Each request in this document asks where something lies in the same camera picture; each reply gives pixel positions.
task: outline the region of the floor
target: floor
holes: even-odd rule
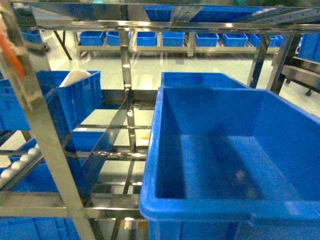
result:
[[[66,34],[66,47],[73,60],[68,60],[52,31],[45,31],[42,36],[51,50],[47,53],[52,70],[99,70],[101,71],[102,89],[123,89],[121,60],[118,53],[90,53],[82,59],[77,56],[73,36]],[[252,64],[252,54],[197,54],[186,57],[182,54],[167,53],[135,53],[131,55],[131,74],[133,89],[157,90],[161,83],[161,72],[220,72],[246,84]],[[272,71],[272,55],[265,60],[257,88],[265,89]],[[320,94],[315,92],[305,96],[307,89],[295,83],[284,84],[280,96],[301,107],[307,112],[320,117]],[[85,121],[86,124],[108,124],[115,111],[96,110]],[[153,111],[137,110],[135,112],[136,125],[150,125]],[[150,131],[137,130],[137,143],[148,144],[145,140]],[[6,142],[0,149],[16,149],[25,143],[20,132]],[[121,130],[115,145],[129,145],[128,133]],[[9,164],[7,157],[2,156],[0,167]],[[101,174],[101,182],[124,182],[128,171],[129,162],[108,161]],[[133,170],[132,181],[141,181],[144,163],[137,162]]]

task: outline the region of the metal bar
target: metal bar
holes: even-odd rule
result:
[[[261,73],[261,70],[264,65],[266,55],[267,55],[271,36],[261,35],[259,40],[260,40],[260,44],[258,44],[258,46],[256,48],[256,51],[255,51],[255,54],[253,57],[253,63],[251,65],[249,78],[247,81],[247,85],[253,89],[255,89],[257,87],[260,73]]]
[[[78,128],[87,128],[87,129],[107,129],[109,125],[95,125],[95,124],[80,124]],[[119,125],[113,126],[114,129],[138,129],[138,130],[147,130],[151,129],[151,126],[139,125],[139,126],[128,126],[128,125]]]
[[[28,151],[18,151],[18,150],[0,150],[0,155],[5,156],[22,156],[23,154],[27,154]]]
[[[122,125],[126,120],[127,116],[127,104],[128,99],[125,99],[117,111],[117,113],[112,118],[109,128],[107,128],[104,134],[101,136],[93,150],[91,151],[89,157],[85,160],[82,165],[82,172],[85,179],[85,191],[90,191],[92,186],[97,182],[101,168],[103,167],[106,157],[110,154],[111,149],[118,137],[120,132],[119,128],[113,128],[113,125]]]
[[[128,97],[127,105],[127,122],[129,127],[135,126],[135,113],[134,113],[134,92],[132,91],[131,83],[131,64],[130,64],[130,54],[129,54],[129,39],[125,31],[119,32],[120,38],[120,54],[121,54],[121,64],[122,64],[122,77],[124,91]],[[129,128],[129,143],[131,151],[134,153],[137,151],[136,144],[136,131],[135,129]]]
[[[61,38],[60,38],[60,36],[59,36],[59,34],[58,34],[58,32],[57,32],[56,30],[54,30],[53,32],[54,32],[54,34],[55,34],[55,36],[56,36],[56,39],[58,39],[61,47],[63,48],[64,53],[65,53],[66,56],[68,57],[68,59],[69,59],[69,60],[72,60],[72,57],[70,56],[70,54],[69,54],[69,52],[68,52],[68,49],[66,48],[66,45],[65,45],[65,43],[64,43],[64,40],[65,40],[65,38],[66,38],[65,33],[63,34],[63,39],[64,39],[64,40],[62,41]]]
[[[62,31],[62,42],[63,42],[63,45],[66,45],[66,31],[65,30]]]
[[[70,217],[59,193],[12,191],[0,192],[0,216]]]
[[[11,0],[12,3],[57,3],[56,0]],[[108,5],[187,5],[187,6],[250,6],[250,7],[264,7],[266,2],[246,1],[243,2],[230,1],[230,0],[101,0],[99,4]],[[64,0],[59,3],[65,4],[97,4],[95,0]],[[267,3],[268,7],[283,8],[286,7],[299,7],[299,8],[319,8],[320,3],[314,0],[304,1],[283,1],[274,0]]]
[[[22,133],[24,140],[26,142],[28,142],[32,138],[30,132],[27,130],[23,130],[23,131],[21,131],[21,133]]]
[[[83,209],[64,150],[61,147],[61,139],[56,132],[36,73],[33,71],[28,51],[24,47],[11,5],[6,0],[0,0],[0,7],[0,47],[2,49],[0,60],[2,65],[9,76],[11,86],[40,146],[63,202],[68,207],[68,212],[79,236],[82,239],[94,240],[94,233]],[[39,54],[42,54],[40,56],[43,56],[43,61],[38,60],[38,69],[44,66],[48,67],[47,70],[50,70],[45,53],[40,52]],[[50,77],[46,80],[49,86],[55,85],[54,80]],[[63,113],[61,104],[58,104],[57,108],[56,111]]]
[[[282,88],[282,85],[285,81],[285,76],[282,74],[282,70],[284,65],[290,65],[299,41],[301,39],[301,35],[288,35],[283,39],[282,46],[277,55],[275,62],[273,63],[274,67],[271,72],[268,85],[266,89],[271,90],[272,92],[279,94]]]
[[[189,32],[187,48],[188,48],[187,56],[193,57],[196,49],[196,33],[195,32]]]
[[[166,22],[126,20],[37,20],[39,29],[69,31],[155,31],[155,32],[197,32],[197,33],[245,33],[245,34],[307,34],[319,32],[319,24],[260,24],[223,22]]]

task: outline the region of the stainless steel rack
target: stainless steel rack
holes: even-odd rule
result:
[[[282,47],[273,63],[267,88],[279,93],[285,76],[290,76],[297,81],[304,82],[314,89],[320,89],[320,78],[317,72],[319,65],[314,62],[303,61],[294,58],[299,40],[302,34],[320,32],[320,25],[314,24],[320,18],[320,3],[317,0],[295,1],[286,7],[278,7],[283,1],[273,1],[270,11],[262,12],[247,17],[242,22],[189,22],[191,16],[197,14],[202,6],[232,6],[231,0],[12,0],[12,3],[31,3],[33,8],[42,8],[56,14],[67,14],[68,17],[37,16],[33,11],[24,18],[14,15],[14,9],[7,0],[0,0],[0,38],[2,49],[0,61],[5,70],[5,76],[10,80],[14,92],[29,122],[32,133],[41,149],[41,158],[45,158],[59,193],[38,192],[13,192],[16,186],[34,167],[39,158],[34,159],[32,166],[21,169],[15,176],[8,179],[5,187],[0,191],[0,216],[26,216],[26,217],[66,217],[72,218],[76,229],[83,240],[103,239],[103,234],[98,221],[115,219],[111,239],[116,239],[121,220],[145,221],[139,213],[139,188],[141,184],[132,182],[132,172],[137,161],[143,161],[146,157],[146,148],[137,147],[136,129],[150,128],[150,126],[136,126],[134,108],[154,109],[157,91],[132,90],[130,51],[135,46],[130,46],[126,31],[155,31],[155,32],[186,32],[190,35],[195,32],[211,33],[260,33],[261,45],[254,51],[254,59],[247,84],[255,88],[257,86],[262,65],[268,52],[270,36],[285,35]],[[268,1],[259,1],[264,6]],[[255,6],[256,1],[249,0],[248,6]],[[98,14],[88,19],[86,16],[73,16],[70,8],[77,4],[88,4]],[[174,5],[170,22],[151,22],[145,14],[141,14],[142,5],[170,4]],[[123,90],[103,90],[105,108],[118,109],[109,125],[85,125],[105,129],[105,133],[91,153],[83,153],[88,156],[88,162],[92,163],[88,172],[90,194],[83,194],[77,189],[76,180],[68,165],[70,157],[77,153],[74,149],[65,150],[66,144],[72,142],[69,133],[62,134],[53,123],[52,109],[48,109],[42,91],[40,89],[36,72],[47,71],[50,73],[48,59],[44,52],[28,52],[24,45],[20,28],[68,30],[68,31],[119,31],[121,54]],[[89,51],[78,46],[80,52]],[[54,111],[61,112],[61,105]],[[114,147],[114,142],[120,129],[128,129],[129,147]],[[95,184],[93,181],[99,173],[104,161],[116,159],[129,161],[129,169],[124,183]],[[106,185],[114,184],[123,186],[123,194],[108,193]],[[128,194],[130,186],[134,186],[136,194]],[[131,230],[128,236],[135,238],[135,230]]]

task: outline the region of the white round object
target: white round object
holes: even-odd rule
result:
[[[26,164],[27,163],[25,161],[15,161],[14,163],[12,163],[11,169],[18,170],[23,168]]]
[[[31,158],[32,158],[31,155],[29,155],[29,154],[23,154],[23,155],[20,157],[20,161],[21,161],[21,162],[28,162]]]
[[[86,79],[91,76],[91,73],[83,69],[73,69],[68,75],[64,78],[59,87],[67,87],[72,84],[75,84],[83,79]]]
[[[15,173],[14,170],[12,170],[11,168],[7,168],[1,173],[1,178],[8,179],[12,177],[14,173]]]
[[[38,155],[40,153],[41,153],[40,149],[35,147],[30,148],[28,151],[29,155]]]

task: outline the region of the metal shelf rail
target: metal shelf rail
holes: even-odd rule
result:
[[[268,51],[270,36],[286,35],[282,47],[279,50],[277,59],[274,62],[272,74],[269,79],[268,89],[279,93],[284,82],[284,72],[287,66],[293,64],[293,57],[299,43],[301,34],[314,33],[320,31],[318,24],[310,23],[311,19],[320,16],[320,2],[317,0],[304,0],[290,2],[286,7],[295,8],[276,8],[278,14],[262,13],[263,23],[251,23],[250,19],[246,22],[237,23],[203,23],[188,22],[190,17],[201,9],[199,6],[232,6],[230,0],[12,0],[12,2],[29,2],[39,7],[46,5],[57,7],[57,11],[68,11],[72,15],[69,7],[77,8],[77,4],[88,4],[86,7],[94,6],[96,9],[103,9],[105,14],[96,15],[96,19],[39,19],[30,15],[24,21],[16,22],[16,18],[7,0],[0,0],[0,62],[3,64],[6,77],[14,89],[19,103],[29,122],[32,133],[41,149],[41,158],[45,158],[51,175],[55,181],[59,193],[38,193],[38,192],[14,192],[11,190],[17,185],[30,171],[21,169],[17,175],[8,179],[6,188],[0,191],[0,216],[25,216],[25,217],[68,217],[72,218],[73,223],[83,240],[103,239],[103,234],[98,223],[99,220],[116,219],[113,227],[111,239],[116,239],[120,227],[120,220],[144,221],[139,213],[139,195],[128,194],[128,187],[133,185],[131,176],[136,161],[144,160],[146,148],[137,147],[136,129],[150,128],[150,126],[135,126],[134,108],[151,110],[154,107],[157,91],[154,90],[132,90],[131,82],[131,63],[130,48],[126,31],[155,31],[155,32],[207,32],[207,33],[259,33],[261,34],[262,44],[255,50],[251,72],[248,78],[248,85],[255,87],[259,80],[259,75]],[[283,4],[283,1],[273,1],[271,5],[268,1],[259,1],[261,6],[276,7]],[[248,1],[248,6],[255,6],[256,1]],[[174,10],[170,22],[150,22],[143,15],[135,15],[133,8],[141,8],[148,4],[170,4],[181,7],[188,6],[189,12]],[[295,16],[300,13],[302,7],[313,7],[312,18],[308,12],[299,14],[296,22],[301,24],[282,23],[281,15],[288,14]],[[112,11],[112,19],[105,19],[109,16],[108,10]],[[120,53],[123,74],[123,90],[104,90],[105,109],[118,109],[109,125],[88,126],[93,128],[105,129],[105,133],[94,147],[91,153],[87,153],[87,165],[83,172],[73,172],[70,162],[77,156],[74,147],[65,149],[67,143],[72,143],[69,133],[64,134],[56,128],[51,113],[52,111],[62,113],[61,105],[57,109],[48,109],[44,96],[41,92],[36,72],[47,71],[50,76],[48,59],[44,52],[28,52],[20,35],[20,28],[28,29],[47,29],[47,30],[68,30],[78,31],[120,31]],[[126,146],[114,147],[114,142],[120,129],[128,129],[129,148]],[[106,193],[105,185],[96,185],[96,180],[103,163],[106,160],[117,159],[129,161],[129,171],[123,186],[123,194]],[[86,191],[77,188],[77,182],[86,183]],[[130,231],[129,239],[135,238],[135,230]]]

